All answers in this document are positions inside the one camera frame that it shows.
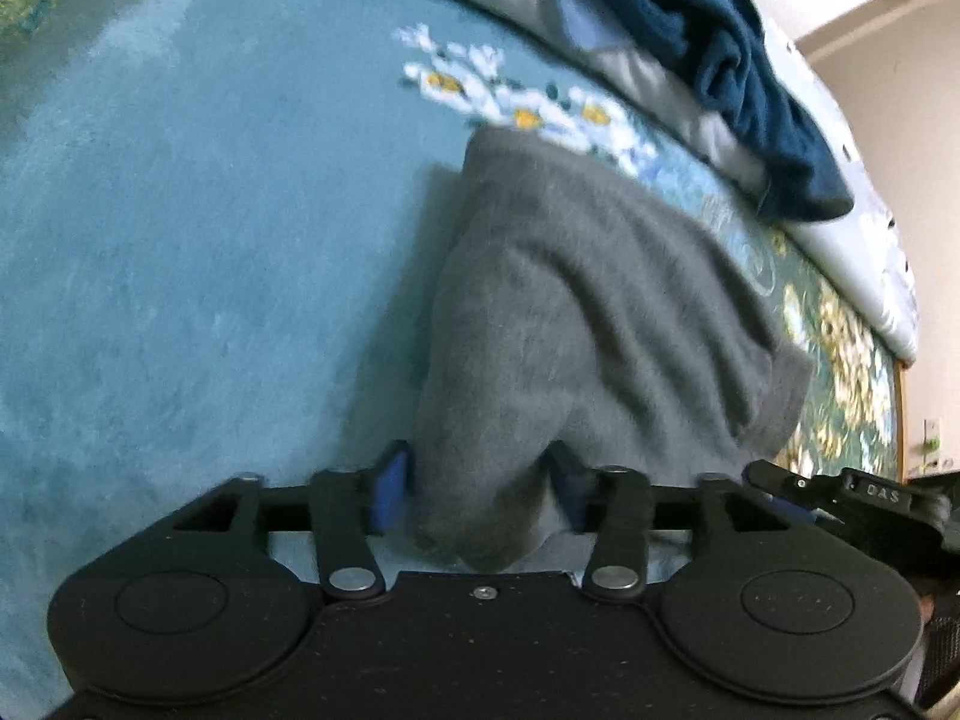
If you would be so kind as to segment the person's right hand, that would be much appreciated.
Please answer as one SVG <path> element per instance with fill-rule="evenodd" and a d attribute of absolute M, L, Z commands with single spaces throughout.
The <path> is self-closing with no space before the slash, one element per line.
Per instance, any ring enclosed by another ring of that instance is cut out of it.
<path fill-rule="evenodd" d="M 921 610 L 921 617 L 923 618 L 923 624 L 928 624 L 934 616 L 935 612 L 935 600 L 932 595 L 923 595 L 919 598 L 919 609 Z"/>

